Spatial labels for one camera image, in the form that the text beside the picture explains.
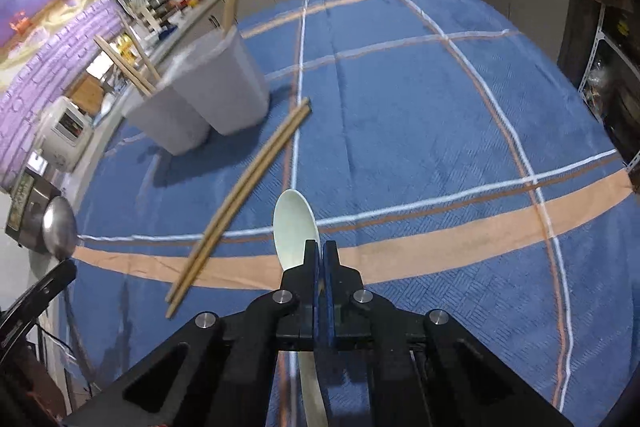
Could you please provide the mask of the metal spoon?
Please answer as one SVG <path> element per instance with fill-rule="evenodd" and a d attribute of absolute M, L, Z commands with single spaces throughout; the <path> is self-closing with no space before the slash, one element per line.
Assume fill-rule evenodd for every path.
<path fill-rule="evenodd" d="M 73 256 L 78 243 L 75 213 L 64 196 L 56 196 L 43 213 L 41 234 L 47 251 L 58 260 Z"/>

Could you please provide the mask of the cream plastic rice spoon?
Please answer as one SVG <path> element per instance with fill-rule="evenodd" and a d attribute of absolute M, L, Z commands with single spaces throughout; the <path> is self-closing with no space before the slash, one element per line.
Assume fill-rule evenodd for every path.
<path fill-rule="evenodd" d="M 283 271 L 304 263 L 307 239 L 320 244 L 320 235 L 314 213 L 306 198 L 294 188 L 284 191 L 273 211 L 273 240 Z M 326 407 L 318 381 L 312 352 L 297 352 L 300 390 L 308 426 L 328 425 Z"/>

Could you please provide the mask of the light bamboo chopstick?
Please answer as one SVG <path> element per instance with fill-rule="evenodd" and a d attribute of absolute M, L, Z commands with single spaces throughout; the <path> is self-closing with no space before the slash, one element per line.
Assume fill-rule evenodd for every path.
<path fill-rule="evenodd" d="M 151 60 L 146 55 L 146 53 L 144 52 L 144 49 L 142 48 L 142 45 L 141 45 L 140 41 L 138 40 L 138 38 L 134 34 L 134 31 L 131 29 L 130 25 L 127 23 L 127 21 L 121 15 L 119 15 L 118 17 L 120 19 L 120 22 L 122 23 L 122 28 L 124 28 L 124 31 L 126 32 L 126 34 L 131 39 L 132 43 L 134 44 L 134 47 L 137 49 L 139 56 L 142 58 L 142 61 L 146 66 L 146 69 L 152 74 L 152 76 L 155 79 L 156 83 L 162 81 L 162 77 L 160 77 L 160 73 L 157 72 L 157 69 L 152 64 Z"/>
<path fill-rule="evenodd" d="M 141 93 L 143 98 L 151 98 L 154 93 L 154 87 L 148 80 L 142 77 L 131 65 L 122 59 L 122 57 L 100 36 L 93 38 L 98 47 L 110 58 L 113 64 L 122 72 L 136 89 Z"/>

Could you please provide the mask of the silver toaster oven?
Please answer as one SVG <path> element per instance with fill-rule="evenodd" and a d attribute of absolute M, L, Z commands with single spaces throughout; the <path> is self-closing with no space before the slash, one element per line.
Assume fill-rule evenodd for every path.
<path fill-rule="evenodd" d="M 11 194 L 6 234 L 30 251 L 47 254 L 42 236 L 42 220 L 50 202 L 61 195 L 54 184 L 26 167 Z"/>

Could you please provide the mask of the white rice cooker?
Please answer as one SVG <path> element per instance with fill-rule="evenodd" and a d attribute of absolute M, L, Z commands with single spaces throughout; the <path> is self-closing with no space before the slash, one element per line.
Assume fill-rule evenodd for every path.
<path fill-rule="evenodd" d="M 92 134 L 92 119 L 60 96 L 42 113 L 32 148 L 56 170 L 72 172 Z"/>

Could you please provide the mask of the blue plaid tablecloth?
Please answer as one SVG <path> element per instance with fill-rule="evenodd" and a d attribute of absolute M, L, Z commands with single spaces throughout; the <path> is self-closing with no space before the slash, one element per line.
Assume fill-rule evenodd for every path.
<path fill-rule="evenodd" d="M 262 122 L 181 156 L 123 122 L 96 166 L 66 301 L 92 383 L 198 312 L 276 288 L 273 207 L 294 188 L 371 291 L 446 310 L 573 424 L 598 425 L 639 361 L 639 199 L 562 72 L 480 0 L 293 0 L 240 28 L 270 90 Z M 192 248 L 304 98 L 168 319 Z"/>

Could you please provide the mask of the wooden cutting board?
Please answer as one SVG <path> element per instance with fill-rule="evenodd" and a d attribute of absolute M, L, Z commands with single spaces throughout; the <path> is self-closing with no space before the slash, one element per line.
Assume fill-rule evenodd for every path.
<path fill-rule="evenodd" d="M 88 72 L 81 74 L 65 90 L 64 95 L 90 117 L 100 113 L 104 89 L 100 80 Z"/>

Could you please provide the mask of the white two-compartment utensil holder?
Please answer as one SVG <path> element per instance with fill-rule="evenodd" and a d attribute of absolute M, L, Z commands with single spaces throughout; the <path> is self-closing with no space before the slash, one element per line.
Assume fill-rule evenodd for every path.
<path fill-rule="evenodd" d="M 167 153 L 180 156 L 212 130 L 232 135 L 255 126 L 269 103 L 265 75 L 233 26 L 201 36 L 174 56 L 156 92 L 124 116 Z"/>

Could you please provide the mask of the scenic window blind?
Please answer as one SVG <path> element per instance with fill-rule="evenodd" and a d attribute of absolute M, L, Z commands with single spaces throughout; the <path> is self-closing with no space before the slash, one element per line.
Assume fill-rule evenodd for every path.
<path fill-rule="evenodd" d="M 24 166 L 40 114 L 122 31 L 116 0 L 1 0 L 1 190 Z"/>

